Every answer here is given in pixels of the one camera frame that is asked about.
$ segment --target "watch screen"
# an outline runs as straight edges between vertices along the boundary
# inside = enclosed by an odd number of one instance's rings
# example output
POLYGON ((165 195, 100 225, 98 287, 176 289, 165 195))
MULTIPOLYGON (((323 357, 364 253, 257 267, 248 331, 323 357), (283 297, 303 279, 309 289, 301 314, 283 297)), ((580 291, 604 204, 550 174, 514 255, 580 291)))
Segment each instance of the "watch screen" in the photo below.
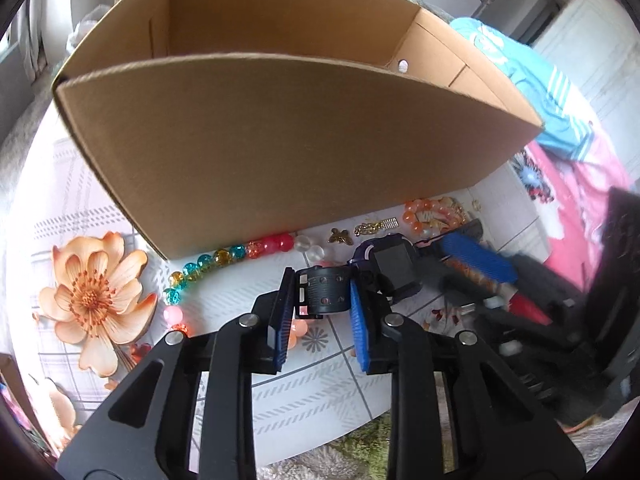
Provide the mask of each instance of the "watch screen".
POLYGON ((404 244, 376 251, 375 258, 380 274, 391 283, 393 290, 415 282, 414 264, 404 244))

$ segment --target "watch face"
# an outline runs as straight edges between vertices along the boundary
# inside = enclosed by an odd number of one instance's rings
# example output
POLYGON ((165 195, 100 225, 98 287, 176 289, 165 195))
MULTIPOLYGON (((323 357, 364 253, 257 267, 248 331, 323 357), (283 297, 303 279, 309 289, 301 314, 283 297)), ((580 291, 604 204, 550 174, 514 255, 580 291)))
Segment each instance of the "watch face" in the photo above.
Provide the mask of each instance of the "watch face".
POLYGON ((375 251, 373 257, 380 271, 380 285, 386 289, 382 293, 393 296, 399 289, 417 281, 414 262, 403 243, 375 251))

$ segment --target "butterfly charm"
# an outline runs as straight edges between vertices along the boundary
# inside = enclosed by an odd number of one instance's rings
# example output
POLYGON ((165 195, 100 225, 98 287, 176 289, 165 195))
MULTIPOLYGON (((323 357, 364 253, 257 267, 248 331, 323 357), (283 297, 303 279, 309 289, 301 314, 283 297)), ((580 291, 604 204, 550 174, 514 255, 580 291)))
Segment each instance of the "butterfly charm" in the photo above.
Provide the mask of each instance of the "butterfly charm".
POLYGON ((343 229, 342 231, 338 231, 335 227, 331 229, 331 236, 329 236, 329 243, 333 244, 338 242, 339 244, 347 244, 353 245, 353 240, 349 236, 349 232, 347 229, 343 229))

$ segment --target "gold charm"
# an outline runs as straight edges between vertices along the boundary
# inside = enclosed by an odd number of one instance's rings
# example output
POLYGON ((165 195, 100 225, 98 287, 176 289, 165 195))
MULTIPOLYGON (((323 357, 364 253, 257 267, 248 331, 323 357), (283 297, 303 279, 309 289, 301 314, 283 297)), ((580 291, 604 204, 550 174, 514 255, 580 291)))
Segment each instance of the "gold charm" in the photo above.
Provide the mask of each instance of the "gold charm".
POLYGON ((333 244, 334 242, 338 242, 339 244, 353 245, 353 240, 351 240, 347 229, 338 231, 338 229, 336 229, 335 227, 331 229, 331 236, 329 236, 329 243, 333 244))
POLYGON ((389 229, 395 229, 398 227, 398 219, 396 217, 387 218, 379 222, 372 222, 369 224, 356 225, 353 229, 353 234, 360 235, 374 235, 379 231, 389 231, 389 229))

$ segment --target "cardboard box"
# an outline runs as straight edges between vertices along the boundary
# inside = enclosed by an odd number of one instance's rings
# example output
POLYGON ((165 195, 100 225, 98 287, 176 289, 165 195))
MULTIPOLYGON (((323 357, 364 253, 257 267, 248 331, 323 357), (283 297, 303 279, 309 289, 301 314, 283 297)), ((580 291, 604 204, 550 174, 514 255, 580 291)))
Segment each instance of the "cardboard box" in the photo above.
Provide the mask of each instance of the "cardboard box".
POLYGON ((406 0, 122 0, 54 98, 165 258, 471 186, 541 125, 406 0))

